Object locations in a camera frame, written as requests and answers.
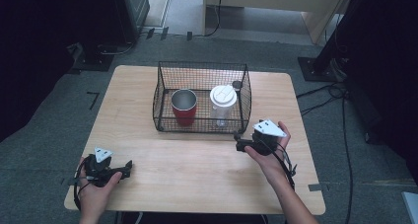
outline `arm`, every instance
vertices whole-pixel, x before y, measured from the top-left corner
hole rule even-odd
[[[287,137],[279,138],[279,143],[286,148],[291,138],[289,130],[283,122],[279,122],[280,128],[288,134]],[[289,223],[317,223],[298,195],[292,190],[286,174],[277,159],[272,155],[262,156],[254,149],[246,146],[245,152],[260,166],[264,176],[273,187],[282,206],[283,212]],[[283,159],[283,153],[279,150],[276,154]]]
[[[83,168],[80,177],[85,176],[86,172]],[[95,187],[94,185],[89,185],[86,179],[80,179],[80,224],[96,224],[99,222],[101,215],[105,212],[108,198],[121,177],[121,172],[115,173],[104,187]]]

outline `gray carpet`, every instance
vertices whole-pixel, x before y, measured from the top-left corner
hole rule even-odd
[[[0,147],[0,223],[77,223],[79,212],[65,209],[66,181],[73,176],[112,72],[117,65],[156,66],[160,60],[246,63],[250,71],[284,72],[297,94],[327,83],[305,82],[297,57],[316,57],[320,47],[216,38],[141,38],[117,55],[108,72],[64,75],[30,123]],[[95,95],[100,93],[92,109]],[[300,109],[325,102],[327,91],[299,99]],[[409,223],[401,192],[418,192],[404,161],[386,146],[364,142],[364,129],[351,102],[345,103],[347,140],[353,169],[350,223]],[[321,223],[344,223],[350,193],[343,139],[342,102],[334,101],[303,117],[323,190]],[[101,223],[112,223],[107,212]],[[283,223],[282,215],[269,216]]]

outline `white cup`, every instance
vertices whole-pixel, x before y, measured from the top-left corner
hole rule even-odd
[[[237,101],[237,93],[231,85],[219,85],[210,92],[212,103],[211,118],[217,118],[216,124],[227,126],[227,118],[231,116],[233,106]]]

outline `paper cup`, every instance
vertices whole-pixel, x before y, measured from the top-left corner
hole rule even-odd
[[[179,89],[172,94],[172,108],[177,123],[189,126],[194,123],[197,97],[189,89]]]

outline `white plastic lid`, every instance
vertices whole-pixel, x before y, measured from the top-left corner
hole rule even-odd
[[[237,93],[231,85],[220,85],[212,89],[211,98],[215,104],[228,107],[237,100]]]

